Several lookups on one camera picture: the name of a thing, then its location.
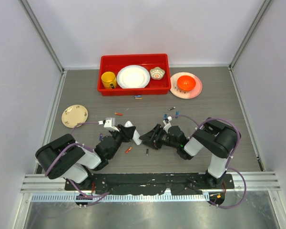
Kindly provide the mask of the yellow mug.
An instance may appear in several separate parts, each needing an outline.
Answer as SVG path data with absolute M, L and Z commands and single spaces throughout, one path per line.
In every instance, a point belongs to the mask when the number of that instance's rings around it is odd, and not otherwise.
M 117 86 L 116 76 L 113 72 L 104 72 L 101 81 L 105 89 L 115 89 Z

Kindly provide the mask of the orange bowl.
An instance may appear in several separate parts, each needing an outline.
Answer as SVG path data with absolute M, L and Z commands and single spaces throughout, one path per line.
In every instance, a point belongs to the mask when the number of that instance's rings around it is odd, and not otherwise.
M 196 86 L 196 81 L 189 75 L 182 75 L 177 79 L 177 86 L 181 91 L 191 91 Z

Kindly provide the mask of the white plate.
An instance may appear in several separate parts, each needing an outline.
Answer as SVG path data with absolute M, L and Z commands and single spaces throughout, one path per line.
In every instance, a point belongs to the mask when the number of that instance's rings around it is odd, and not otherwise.
M 118 85 L 123 89 L 145 88 L 151 79 L 147 69 L 139 65 L 122 68 L 116 78 Z

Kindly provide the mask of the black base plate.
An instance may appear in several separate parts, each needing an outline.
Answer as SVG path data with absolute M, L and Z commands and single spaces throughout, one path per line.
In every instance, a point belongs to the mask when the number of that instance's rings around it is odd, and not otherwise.
M 100 195 L 162 195 L 170 189 L 173 195 L 200 194 L 203 189 L 235 188 L 231 174 L 221 180 L 199 173 L 116 173 L 94 174 L 88 180 L 76 185 L 82 192 L 94 191 Z

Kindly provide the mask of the small patterned flower bowl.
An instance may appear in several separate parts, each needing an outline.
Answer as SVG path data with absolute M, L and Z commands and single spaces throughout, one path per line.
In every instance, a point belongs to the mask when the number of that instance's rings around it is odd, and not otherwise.
M 163 79 L 165 75 L 165 70 L 161 69 L 160 67 L 155 67 L 151 69 L 149 72 L 150 72 L 151 78 L 154 80 Z

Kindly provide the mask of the pink plate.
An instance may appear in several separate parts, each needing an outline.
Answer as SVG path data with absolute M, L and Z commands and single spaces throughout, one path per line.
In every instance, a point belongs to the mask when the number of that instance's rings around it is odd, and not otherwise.
M 193 90 L 185 92 L 185 91 L 181 91 L 178 88 L 177 79 L 182 75 L 189 75 L 195 79 L 196 86 Z M 192 99 L 192 98 L 197 97 L 201 93 L 202 88 L 203 88 L 202 82 L 200 81 L 200 79 L 192 73 L 179 72 L 171 76 L 170 80 L 171 80 L 171 89 L 170 89 L 171 93 L 182 99 Z

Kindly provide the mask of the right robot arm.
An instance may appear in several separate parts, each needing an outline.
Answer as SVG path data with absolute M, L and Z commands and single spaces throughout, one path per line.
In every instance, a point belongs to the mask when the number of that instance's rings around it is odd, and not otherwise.
M 238 146 L 240 132 L 233 125 L 223 123 L 222 119 L 208 118 L 186 137 L 181 128 L 171 125 L 165 119 L 164 126 L 157 124 L 151 131 L 139 137 L 142 143 L 153 149 L 163 145 L 176 149 L 177 154 L 184 160 L 190 160 L 202 149 L 212 153 L 211 161 L 203 175 L 203 185 L 217 188 L 223 182 L 228 163 Z

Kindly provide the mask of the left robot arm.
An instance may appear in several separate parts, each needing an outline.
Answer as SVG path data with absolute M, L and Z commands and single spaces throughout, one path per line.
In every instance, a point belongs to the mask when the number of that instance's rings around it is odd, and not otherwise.
M 127 121 L 115 125 L 111 120 L 89 122 L 103 125 L 110 133 L 94 147 L 80 144 L 72 134 L 65 134 L 37 150 L 35 157 L 49 179 L 64 178 L 81 190 L 88 190 L 93 182 L 91 171 L 100 171 L 109 164 L 122 143 L 142 143 L 136 127 Z

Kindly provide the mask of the cream floral saucer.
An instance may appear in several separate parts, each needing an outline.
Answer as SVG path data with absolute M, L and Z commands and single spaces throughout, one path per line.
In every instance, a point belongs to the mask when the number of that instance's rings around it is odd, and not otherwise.
M 61 115 L 62 123 L 68 128 L 74 128 L 78 123 L 84 123 L 87 118 L 88 110 L 79 104 L 69 106 Z

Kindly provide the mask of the white remote control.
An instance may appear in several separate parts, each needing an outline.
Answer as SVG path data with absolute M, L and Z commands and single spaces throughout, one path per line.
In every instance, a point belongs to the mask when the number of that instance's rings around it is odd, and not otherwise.
M 125 127 L 133 127 L 132 122 L 131 121 L 127 121 L 125 123 Z M 139 139 L 139 137 L 140 137 L 140 135 L 139 135 L 137 129 L 135 129 L 132 140 L 135 142 L 135 144 L 137 146 L 139 146 L 142 143 L 142 140 Z

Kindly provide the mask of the red plastic bin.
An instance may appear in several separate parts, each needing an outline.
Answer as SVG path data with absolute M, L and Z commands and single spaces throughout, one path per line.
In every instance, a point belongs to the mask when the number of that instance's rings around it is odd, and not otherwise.
M 105 72 L 118 74 L 123 67 L 128 65 L 139 65 L 148 71 L 160 67 L 165 74 L 160 80 L 151 79 L 144 88 L 123 89 L 117 86 L 115 89 L 106 89 L 101 81 L 101 75 Z M 103 96 L 167 94 L 170 89 L 170 69 L 166 53 L 104 55 L 101 57 L 97 91 Z

